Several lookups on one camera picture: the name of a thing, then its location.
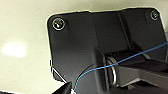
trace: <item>blue wire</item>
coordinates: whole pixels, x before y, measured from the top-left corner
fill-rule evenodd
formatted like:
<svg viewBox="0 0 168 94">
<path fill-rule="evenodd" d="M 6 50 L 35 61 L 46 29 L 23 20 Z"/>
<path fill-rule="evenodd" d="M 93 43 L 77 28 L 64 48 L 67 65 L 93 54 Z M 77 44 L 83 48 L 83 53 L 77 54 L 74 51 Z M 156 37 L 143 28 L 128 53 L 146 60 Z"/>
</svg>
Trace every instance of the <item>blue wire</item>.
<svg viewBox="0 0 168 94">
<path fill-rule="evenodd" d="M 141 54 L 144 54 L 144 53 L 147 53 L 147 52 L 156 50 L 156 49 L 158 49 L 158 48 L 160 48 L 160 47 L 162 47 L 162 46 L 165 46 L 166 44 L 168 44 L 168 41 L 165 42 L 165 43 L 163 43 L 163 44 L 160 44 L 160 45 L 158 45 L 158 46 L 156 46 L 156 47 L 154 47 L 154 48 L 151 48 L 151 49 L 149 49 L 149 50 L 146 50 L 146 51 L 143 51 L 143 52 L 139 52 L 139 53 L 137 53 L 137 54 L 134 54 L 134 55 L 132 55 L 132 56 L 130 56 L 130 57 L 128 57 L 128 58 L 125 58 L 125 59 L 123 59 L 123 60 L 120 60 L 120 61 L 118 61 L 118 62 L 116 62 L 116 63 L 114 63 L 114 64 L 111 64 L 111 65 L 108 65 L 108 66 L 99 67 L 99 68 L 95 68 L 95 69 L 90 69 L 90 70 L 86 71 L 85 73 L 83 73 L 82 75 L 80 75 L 80 76 L 77 78 L 76 83 L 75 83 L 75 87 L 74 87 L 74 91 L 76 90 L 76 87 L 77 87 L 77 84 L 78 84 L 79 79 L 80 79 L 82 76 L 84 76 L 85 74 L 87 74 L 87 73 L 89 73 L 89 72 L 91 72 L 91 71 L 94 71 L 94 70 L 99 70 L 99 69 L 103 69 L 103 68 L 108 68 L 108 67 L 114 66 L 114 65 L 116 65 L 116 64 L 119 64 L 119 63 L 121 63 L 121 62 L 124 62 L 124 61 L 126 61 L 126 60 L 129 60 L 129 59 L 131 59 L 131 58 L 134 58 L 134 57 L 136 57 L 136 56 L 138 56 L 138 55 L 141 55 Z"/>
</svg>

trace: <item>screw head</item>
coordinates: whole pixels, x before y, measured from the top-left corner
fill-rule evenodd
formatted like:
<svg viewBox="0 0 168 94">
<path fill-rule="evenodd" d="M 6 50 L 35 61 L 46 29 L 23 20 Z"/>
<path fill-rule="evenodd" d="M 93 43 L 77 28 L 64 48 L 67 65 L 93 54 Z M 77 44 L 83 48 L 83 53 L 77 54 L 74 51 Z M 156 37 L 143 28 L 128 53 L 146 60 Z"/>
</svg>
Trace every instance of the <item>screw head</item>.
<svg viewBox="0 0 168 94">
<path fill-rule="evenodd" d="M 56 18 L 53 20 L 53 27 L 56 30 L 62 30 L 64 26 L 65 26 L 65 22 L 61 18 Z"/>
<path fill-rule="evenodd" d="M 159 17 L 159 13 L 158 13 L 156 10 L 153 10 L 153 11 L 151 12 L 151 18 L 152 18 L 153 20 L 157 20 L 158 17 Z"/>
</svg>

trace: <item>cable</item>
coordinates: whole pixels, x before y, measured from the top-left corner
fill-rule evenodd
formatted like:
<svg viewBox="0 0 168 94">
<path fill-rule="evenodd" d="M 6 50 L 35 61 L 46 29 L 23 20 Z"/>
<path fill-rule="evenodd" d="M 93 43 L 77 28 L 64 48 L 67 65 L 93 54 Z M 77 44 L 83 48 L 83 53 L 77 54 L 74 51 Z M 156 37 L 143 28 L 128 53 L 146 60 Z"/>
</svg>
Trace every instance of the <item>cable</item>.
<svg viewBox="0 0 168 94">
<path fill-rule="evenodd" d="M 61 80 L 64 82 L 64 83 L 67 83 L 67 81 L 59 74 L 59 72 L 53 67 L 53 65 L 52 65 L 53 63 L 52 63 L 52 60 L 50 60 L 50 67 L 51 67 L 51 72 L 52 72 L 52 74 L 53 74 L 53 76 L 54 76 L 54 72 L 61 78 Z"/>
<path fill-rule="evenodd" d="M 90 69 L 90 70 L 86 71 L 85 73 L 83 73 L 82 75 L 80 75 L 80 76 L 77 78 L 76 83 L 75 83 L 75 87 L 74 87 L 74 91 L 76 90 L 76 87 L 77 87 L 77 84 L 78 84 L 79 79 L 80 79 L 82 76 L 84 76 L 85 74 L 87 74 L 87 73 L 89 73 L 89 72 L 91 72 L 91 71 L 94 71 L 94 70 L 99 70 L 99 69 L 104 69 L 104 68 L 108 68 L 108 67 L 114 66 L 114 65 L 116 65 L 116 64 L 119 64 L 119 63 L 121 63 L 121 62 L 124 62 L 124 61 L 126 61 L 126 60 L 129 60 L 129 59 L 131 59 L 131 58 L 134 58 L 134 57 L 136 57 L 136 56 L 138 56 L 138 55 L 141 55 L 141 54 L 144 54 L 144 53 L 147 53 L 147 52 L 156 50 L 156 49 L 158 49 L 158 48 L 161 48 L 161 47 L 165 46 L 166 44 L 168 44 L 168 41 L 165 42 L 165 43 L 163 43 L 163 44 L 160 44 L 160 45 L 158 45 L 158 46 L 156 46 L 156 47 L 153 47 L 153 48 L 151 48 L 151 49 L 149 49 L 149 50 L 146 50 L 146 51 L 143 51 L 143 52 L 139 52 L 139 53 L 137 53 L 137 54 L 134 54 L 134 55 L 132 55 L 132 56 L 130 56 L 130 57 L 128 57 L 128 58 L 125 58 L 125 59 L 123 59 L 123 60 L 120 60 L 120 61 L 118 61 L 118 62 L 116 62 L 116 63 L 114 63 L 114 64 L 111 64 L 111 65 L 108 65 L 108 66 L 99 67 L 99 68 L 94 68 L 94 69 Z"/>
<path fill-rule="evenodd" d="M 92 65 L 90 65 L 90 66 L 88 66 L 86 69 L 84 69 L 84 71 L 78 76 L 78 77 L 80 77 L 83 73 L 85 73 L 87 70 L 90 70 L 90 69 L 92 69 L 92 68 L 94 68 L 93 66 L 94 65 L 96 65 L 96 64 L 92 64 Z"/>
</svg>

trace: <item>screw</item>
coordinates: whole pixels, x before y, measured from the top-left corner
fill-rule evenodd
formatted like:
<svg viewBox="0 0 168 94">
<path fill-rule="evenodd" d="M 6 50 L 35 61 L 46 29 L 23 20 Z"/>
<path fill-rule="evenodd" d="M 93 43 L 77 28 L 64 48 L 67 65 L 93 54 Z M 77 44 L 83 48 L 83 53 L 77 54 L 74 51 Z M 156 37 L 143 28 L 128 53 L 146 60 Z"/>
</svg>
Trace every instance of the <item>screw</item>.
<svg viewBox="0 0 168 94">
<path fill-rule="evenodd" d="M 65 26 L 65 22 L 64 20 L 62 20 L 61 18 L 56 18 L 54 21 L 53 21 L 53 27 L 56 29 L 56 30 L 62 30 Z"/>
</svg>

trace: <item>white surface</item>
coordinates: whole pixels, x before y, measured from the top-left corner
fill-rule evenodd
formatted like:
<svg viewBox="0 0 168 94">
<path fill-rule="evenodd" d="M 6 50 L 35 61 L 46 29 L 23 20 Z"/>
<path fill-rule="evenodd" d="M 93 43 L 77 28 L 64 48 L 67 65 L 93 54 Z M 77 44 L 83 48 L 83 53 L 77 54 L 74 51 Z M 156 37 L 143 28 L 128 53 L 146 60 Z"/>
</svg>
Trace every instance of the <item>white surface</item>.
<svg viewBox="0 0 168 94">
<path fill-rule="evenodd" d="M 51 15 L 140 6 L 157 8 L 168 30 L 167 0 L 0 0 L 0 90 L 50 94 L 63 84 L 50 73 Z"/>
<path fill-rule="evenodd" d="M 71 89 L 71 94 L 76 94 L 76 92 L 73 89 Z"/>
</svg>

